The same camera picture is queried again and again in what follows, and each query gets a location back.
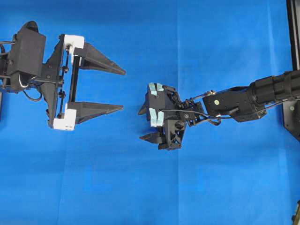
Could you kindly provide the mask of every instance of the cable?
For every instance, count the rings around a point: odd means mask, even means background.
[[[33,80],[35,80],[36,78],[37,78],[37,76],[34,76],[34,77],[30,78],[29,81],[28,81],[28,84],[27,85],[23,85],[22,81],[21,81],[21,78],[20,78],[20,74],[19,74],[19,83],[20,83],[20,86],[22,88],[27,88],[29,86],[30,82],[33,81]]]
[[[13,41],[0,41],[0,45],[14,45],[15,42]]]
[[[256,113],[261,113],[261,112],[263,112],[263,111],[266,111],[267,109],[271,109],[271,108],[274,108],[274,107],[277,106],[277,105],[281,105],[281,104],[283,104],[283,103],[286,102],[286,101],[288,101],[288,100],[283,100],[283,101],[277,102],[277,103],[275,103],[275,104],[273,104],[273,105],[269,105],[268,107],[266,107],[266,108],[264,108],[264,109],[255,111],[254,113],[246,114],[245,116],[251,116],[251,115],[254,115],[254,114],[256,114]]]
[[[245,114],[244,116],[251,116],[251,115],[254,115],[256,113],[261,113],[263,111],[266,111],[268,109],[271,109],[275,106],[278,106],[278,105],[281,105],[283,104],[284,102],[286,102],[287,100],[284,100],[284,101],[280,101],[278,103],[275,103],[273,105],[270,105],[264,109],[261,109],[261,110],[258,110],[258,111],[255,111],[254,113],[251,113],[251,114]],[[166,110],[160,110],[162,112],[170,112],[170,111],[173,111],[173,112],[184,112],[184,113],[196,113],[196,114],[199,114],[199,115],[202,115],[202,116],[208,116],[208,117],[212,117],[214,119],[219,119],[219,120],[225,120],[225,119],[233,119],[232,117],[218,117],[218,116],[212,116],[212,115],[209,115],[209,114],[206,114],[206,113],[202,113],[202,112],[196,112],[196,111],[190,111],[190,110],[181,110],[181,109],[166,109]]]
[[[212,116],[212,115],[202,113],[202,112],[182,110],[182,109],[164,109],[164,110],[160,110],[160,111],[162,111],[162,112],[171,112],[171,111],[173,111],[173,112],[184,112],[184,113],[196,113],[196,114],[199,114],[199,115],[202,115],[202,116],[208,116],[208,117],[212,117],[214,119],[222,119],[222,120],[232,119],[232,117],[218,117],[218,116]]]
[[[40,101],[40,100],[42,99],[43,94],[42,94],[42,92],[41,92],[39,86],[37,86],[35,83],[33,83],[33,85],[36,86],[36,89],[37,89],[37,91],[38,91],[39,94],[40,94],[40,96],[39,96],[38,98],[32,98],[32,97],[30,97],[30,96],[27,94],[26,91],[23,90],[23,92],[24,92],[25,96],[26,96],[30,101],[38,102],[38,101]]]

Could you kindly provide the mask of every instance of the blue cloth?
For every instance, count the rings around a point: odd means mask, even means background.
[[[261,120],[188,128],[176,151],[138,137],[147,84],[182,99],[292,69],[285,0],[5,1],[1,40],[29,20],[86,40],[127,71],[80,71],[78,101],[124,105],[74,132],[47,127],[45,102],[5,94],[0,224],[288,225],[300,199],[299,143],[281,108]],[[65,89],[69,88],[70,73]]]

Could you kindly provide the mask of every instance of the robotic arm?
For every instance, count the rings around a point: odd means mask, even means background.
[[[199,98],[203,99],[207,112],[204,112],[201,102],[195,102]],[[300,120],[299,98],[299,70],[256,80],[248,87],[208,91],[185,101],[180,100],[175,88],[150,83],[146,101],[138,114],[147,114],[147,120],[157,132],[140,138],[158,144],[158,149],[178,149],[187,124],[191,127],[209,122],[218,126],[224,119],[237,122],[258,120],[267,114],[267,109],[286,101],[296,102],[291,111],[296,115],[295,119]]]
[[[46,37],[38,32],[36,22],[30,21],[23,25],[13,41],[0,42],[0,89],[5,92],[24,94],[32,101],[44,100],[48,104],[46,110],[48,125],[54,129],[73,130],[75,124],[103,114],[109,114],[123,108],[121,105],[108,105],[89,102],[76,102],[76,87],[79,69],[93,69],[125,75],[125,71],[106,58],[84,37],[62,34],[52,56],[43,63]],[[5,52],[4,45],[11,45]],[[68,103],[63,113],[63,101],[66,96],[62,90],[64,75],[69,71],[68,62],[71,58],[72,79]],[[36,89],[40,93],[37,99],[31,98],[26,90]],[[58,98],[60,109],[57,114]]]

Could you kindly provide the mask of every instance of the black metal frame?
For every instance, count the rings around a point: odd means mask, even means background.
[[[290,30],[292,68],[300,69],[300,0],[287,0],[287,15]],[[286,101],[283,104],[284,127],[300,141],[300,121],[297,116],[298,101]]]

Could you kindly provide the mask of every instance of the bolt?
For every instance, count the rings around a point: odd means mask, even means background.
[[[67,73],[69,71],[69,68],[68,67],[63,67],[63,70],[65,73]]]

